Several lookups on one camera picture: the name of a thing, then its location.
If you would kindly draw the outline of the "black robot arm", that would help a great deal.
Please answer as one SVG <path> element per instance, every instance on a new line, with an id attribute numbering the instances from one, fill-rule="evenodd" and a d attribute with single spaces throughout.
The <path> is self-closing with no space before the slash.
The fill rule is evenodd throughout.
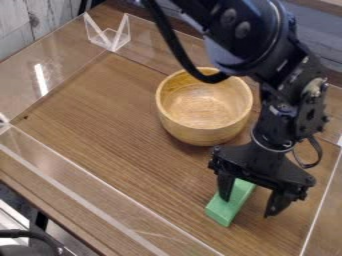
<path id="1" fill-rule="evenodd" d="M 317 166 L 297 157 L 295 145 L 309 141 L 317 154 L 316 134 L 325 130 L 328 77 L 320 58 L 298 39 L 297 20 L 279 0 L 170 0 L 202 33 L 218 72 L 199 71 L 173 30 L 157 0 L 142 0 L 183 69 L 215 84 L 235 76 L 259 83 L 261 113 L 251 140 L 218 146 L 209 167 L 218 176 L 218 192 L 230 200 L 239 180 L 271 190 L 265 215 L 278 215 L 308 197 L 317 180 L 306 170 Z"/>

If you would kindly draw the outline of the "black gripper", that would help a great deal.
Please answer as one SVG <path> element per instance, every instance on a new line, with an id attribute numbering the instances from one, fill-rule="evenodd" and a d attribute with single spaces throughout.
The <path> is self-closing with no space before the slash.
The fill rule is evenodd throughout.
<path id="1" fill-rule="evenodd" d="M 226 202 L 237 179 L 273 190 L 265 217 L 277 216 L 295 200 L 305 200 L 317 183 L 283 152 L 269 151 L 254 141 L 239 146 L 215 146 L 209 168 L 218 176 L 218 192 Z"/>

